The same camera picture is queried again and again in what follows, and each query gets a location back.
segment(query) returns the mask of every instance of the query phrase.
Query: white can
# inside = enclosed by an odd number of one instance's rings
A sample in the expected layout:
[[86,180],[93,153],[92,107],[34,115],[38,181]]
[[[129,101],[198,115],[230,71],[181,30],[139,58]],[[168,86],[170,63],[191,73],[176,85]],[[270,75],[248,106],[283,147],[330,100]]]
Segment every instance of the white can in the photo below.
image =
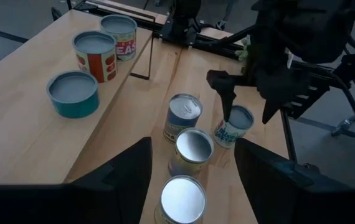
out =
[[252,127],[253,122],[251,111],[244,106],[233,105],[229,121],[222,119],[215,128],[214,140],[224,148],[231,148],[235,140],[241,138]]

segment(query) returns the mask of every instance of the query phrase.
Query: red label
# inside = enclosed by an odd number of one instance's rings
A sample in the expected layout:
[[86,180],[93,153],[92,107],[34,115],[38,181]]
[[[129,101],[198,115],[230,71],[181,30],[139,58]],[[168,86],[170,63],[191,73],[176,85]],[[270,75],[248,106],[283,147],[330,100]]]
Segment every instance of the red label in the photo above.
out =
[[116,54],[117,55],[129,55],[136,50],[136,39],[129,40],[126,42],[118,42],[116,44]]

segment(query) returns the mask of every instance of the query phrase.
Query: red and white can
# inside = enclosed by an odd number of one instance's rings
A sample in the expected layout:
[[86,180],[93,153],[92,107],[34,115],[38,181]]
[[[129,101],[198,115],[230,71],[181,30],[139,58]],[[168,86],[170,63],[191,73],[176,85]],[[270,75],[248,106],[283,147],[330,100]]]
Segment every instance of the red and white can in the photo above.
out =
[[137,23],[129,16],[109,15],[100,21],[102,31],[111,34],[116,40],[116,55],[126,61],[136,55]]
[[90,72],[99,83],[116,76],[116,40],[100,31],[85,31],[72,39],[78,66]]

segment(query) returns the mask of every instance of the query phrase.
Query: blue and white can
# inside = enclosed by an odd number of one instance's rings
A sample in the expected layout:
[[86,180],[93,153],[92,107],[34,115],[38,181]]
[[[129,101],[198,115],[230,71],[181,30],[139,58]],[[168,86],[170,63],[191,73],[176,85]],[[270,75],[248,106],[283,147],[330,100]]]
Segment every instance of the blue and white can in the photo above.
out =
[[253,122],[254,118],[250,110],[244,106],[233,105],[229,122],[222,119],[215,128],[214,140],[224,148],[231,148],[235,140],[244,136],[252,127]]
[[201,113],[202,105],[196,97],[185,93],[173,96],[164,127],[166,140],[175,143],[182,130],[196,126]]

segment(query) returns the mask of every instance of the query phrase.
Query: teal can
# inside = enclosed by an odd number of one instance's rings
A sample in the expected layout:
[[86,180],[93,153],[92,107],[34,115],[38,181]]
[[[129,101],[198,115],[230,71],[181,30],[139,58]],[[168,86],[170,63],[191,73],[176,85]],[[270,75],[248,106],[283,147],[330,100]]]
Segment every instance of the teal can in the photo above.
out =
[[83,118],[98,108],[97,89],[98,83],[93,75],[69,71],[52,78],[46,90],[58,114],[66,118]]

